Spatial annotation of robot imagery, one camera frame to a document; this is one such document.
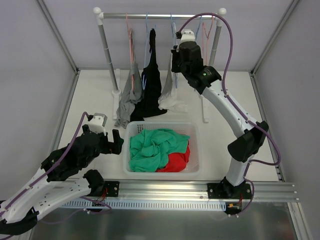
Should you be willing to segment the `grey tank top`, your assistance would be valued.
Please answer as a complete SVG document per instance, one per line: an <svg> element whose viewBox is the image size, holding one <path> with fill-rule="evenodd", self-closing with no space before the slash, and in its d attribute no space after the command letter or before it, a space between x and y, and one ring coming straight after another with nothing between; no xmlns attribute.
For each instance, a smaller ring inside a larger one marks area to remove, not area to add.
<svg viewBox="0 0 320 240"><path fill-rule="evenodd" d="M119 106L116 111L115 127L124 129L131 121L131 115L135 110L136 104L143 98L142 78L139 72L138 64L134 61L131 64L127 80L124 85L122 95L119 100Z"/></svg>

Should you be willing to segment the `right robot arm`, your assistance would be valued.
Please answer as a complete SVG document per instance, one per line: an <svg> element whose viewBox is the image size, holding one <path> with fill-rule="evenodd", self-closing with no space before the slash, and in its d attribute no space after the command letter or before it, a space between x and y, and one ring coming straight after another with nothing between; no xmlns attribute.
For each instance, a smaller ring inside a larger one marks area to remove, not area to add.
<svg viewBox="0 0 320 240"><path fill-rule="evenodd" d="M238 108L233 106L234 100L229 100L224 93L221 75L214 67L204 65L201 49L196 42L175 45L171 53L172 72L181 73L192 88L215 106L236 137L227 146L231 156L229 170L213 193L220 198L238 198L246 191L247 165L263 145L266 138L264 132L268 131L269 126L262 121L254 127L239 113Z"/></svg>

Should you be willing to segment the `white and silver clothes rack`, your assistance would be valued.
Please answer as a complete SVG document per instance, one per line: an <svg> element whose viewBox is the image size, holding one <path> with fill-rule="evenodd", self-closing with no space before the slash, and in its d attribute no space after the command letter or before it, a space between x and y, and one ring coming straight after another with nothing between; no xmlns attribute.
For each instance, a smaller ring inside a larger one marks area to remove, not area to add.
<svg viewBox="0 0 320 240"><path fill-rule="evenodd" d="M102 41L102 45L103 45L103 50L104 50L104 55L106 58L106 65L107 68L109 70L109 75L110 75L110 79L113 85L113 90L112 90L112 96L113 96L113 109L112 109L112 119L116 120L117 119L117 109L119 107L119 101L120 101L120 96L122 94L122 91L119 88L119 84L120 84L120 69L114 69L113 63L112 63L112 58L110 55L110 50L108 47L108 43L107 43L107 38L106 38L106 34L105 34L105 29L104 29L104 25L103 25L103 21L104 19L125 19L126 17L128 17L128 19L145 19L146 22L146 29L148 28L148 22L147 20L163 20L163 19L168 19L168 20L187 20L191 17L193 17L194 15L192 14L137 14L137 13L133 13L133 14L128 14L126 15L125 13L106 13L106 12L102 12L102 10L99 7L94 7L93 8L93 13L95 15L95 19L98 25L98 29L99 29L99 34L100 34L100 38ZM220 8L218 11L218 15L223 17L225 16L227 13L227 10L225 8ZM203 17L201 18L200 16L197 17L199 19L205 20L211 19L211 15L209 14L204 14ZM214 38L213 38L213 44L211 47L211 52L210 52L210 57L209 57L209 65L213 66L214 62L215 62L215 58L216 58L216 52L217 52L217 48L218 48L218 42L220 39L220 34L221 34L221 30L222 30L222 21L217 20L216 17L213 17L213 20L215 21L216 24L216 28L215 28L215 33L214 33ZM209 120L207 118L207 106L208 105L206 103L205 100L202 100L202 116L203 116L203 122L204 123L208 123L207 120Z"/></svg>

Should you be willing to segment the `white plastic basket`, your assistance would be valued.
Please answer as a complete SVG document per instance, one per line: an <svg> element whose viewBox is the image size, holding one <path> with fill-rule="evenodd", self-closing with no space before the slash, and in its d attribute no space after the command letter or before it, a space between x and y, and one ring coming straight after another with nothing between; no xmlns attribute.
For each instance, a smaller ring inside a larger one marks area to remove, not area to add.
<svg viewBox="0 0 320 240"><path fill-rule="evenodd" d="M130 137L133 137L142 132L142 130L156 130L156 129L170 129L178 134L189 136L189 149L190 156L186 168L180 172L133 172L130 169ZM136 176L139 178L161 178L161 179L175 179L178 180L182 177L195 176L201 169L201 149L199 147L199 132L196 125L190 122L147 122L147 121L134 121L131 122L126 129L125 140L123 145L123 170L129 176Z"/></svg>

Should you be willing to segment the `green tank top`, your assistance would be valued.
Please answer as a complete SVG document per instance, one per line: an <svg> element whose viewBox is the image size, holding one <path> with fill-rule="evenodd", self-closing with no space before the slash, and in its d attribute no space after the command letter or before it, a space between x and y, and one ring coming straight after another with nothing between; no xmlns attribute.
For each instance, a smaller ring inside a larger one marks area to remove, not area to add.
<svg viewBox="0 0 320 240"><path fill-rule="evenodd" d="M138 173L156 173L169 161L171 153L185 153L190 137L172 129L144 129L130 137L128 162L130 170Z"/></svg>

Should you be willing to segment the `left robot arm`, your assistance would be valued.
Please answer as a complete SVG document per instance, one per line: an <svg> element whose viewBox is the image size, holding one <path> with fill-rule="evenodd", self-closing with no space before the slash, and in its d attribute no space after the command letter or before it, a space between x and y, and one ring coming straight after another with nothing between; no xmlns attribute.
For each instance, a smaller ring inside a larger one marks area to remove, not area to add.
<svg viewBox="0 0 320 240"><path fill-rule="evenodd" d="M86 124L82 130L66 147L51 152L20 191L0 203L0 233L6 239L28 232L50 212L76 198L99 197L106 191L98 170L90 169L69 184L65 181L100 155L119 155L124 140L117 129L112 130L113 141L105 133L90 131Z"/></svg>

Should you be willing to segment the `red tank top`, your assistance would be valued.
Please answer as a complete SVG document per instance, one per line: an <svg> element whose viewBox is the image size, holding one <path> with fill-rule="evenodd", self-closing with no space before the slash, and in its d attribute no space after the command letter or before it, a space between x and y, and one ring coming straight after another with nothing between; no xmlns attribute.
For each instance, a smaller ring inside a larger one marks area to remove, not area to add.
<svg viewBox="0 0 320 240"><path fill-rule="evenodd" d="M174 152L168 155L168 163L165 167L158 168L157 173L178 173L183 171L189 162L190 148L187 145L185 153Z"/></svg>

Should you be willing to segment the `black tank top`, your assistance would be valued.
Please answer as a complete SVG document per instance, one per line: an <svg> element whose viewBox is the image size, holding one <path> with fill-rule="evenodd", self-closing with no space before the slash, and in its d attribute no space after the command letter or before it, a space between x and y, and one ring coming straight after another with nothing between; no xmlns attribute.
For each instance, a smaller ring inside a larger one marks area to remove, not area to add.
<svg viewBox="0 0 320 240"><path fill-rule="evenodd" d="M162 84L160 71L157 64L156 55L156 31L154 28L149 33L149 53L150 60L143 68L141 78L143 89L142 100L135 105L130 116L130 121L143 121L144 118L160 116L167 113L166 109L159 108L159 98L162 94Z"/></svg>

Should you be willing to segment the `white tank top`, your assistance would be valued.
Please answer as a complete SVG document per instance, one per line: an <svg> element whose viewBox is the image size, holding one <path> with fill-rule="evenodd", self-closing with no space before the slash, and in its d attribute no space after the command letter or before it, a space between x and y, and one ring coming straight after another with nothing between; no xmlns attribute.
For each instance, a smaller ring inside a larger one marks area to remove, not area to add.
<svg viewBox="0 0 320 240"><path fill-rule="evenodd" d="M160 110L169 110L176 113L187 113L188 105L178 99L178 80L179 76L172 70L172 60L169 60L165 84L158 99Z"/></svg>

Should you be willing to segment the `aluminium mounting rail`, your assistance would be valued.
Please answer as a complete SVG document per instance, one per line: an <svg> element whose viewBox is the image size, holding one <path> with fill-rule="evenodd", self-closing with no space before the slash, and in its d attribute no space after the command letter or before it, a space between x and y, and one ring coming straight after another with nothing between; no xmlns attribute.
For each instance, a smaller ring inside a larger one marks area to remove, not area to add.
<svg viewBox="0 0 320 240"><path fill-rule="evenodd" d="M117 199L197 201L211 200L214 189L208 181L119 180ZM299 192L294 183L256 181L253 183L256 202L298 203Z"/></svg>

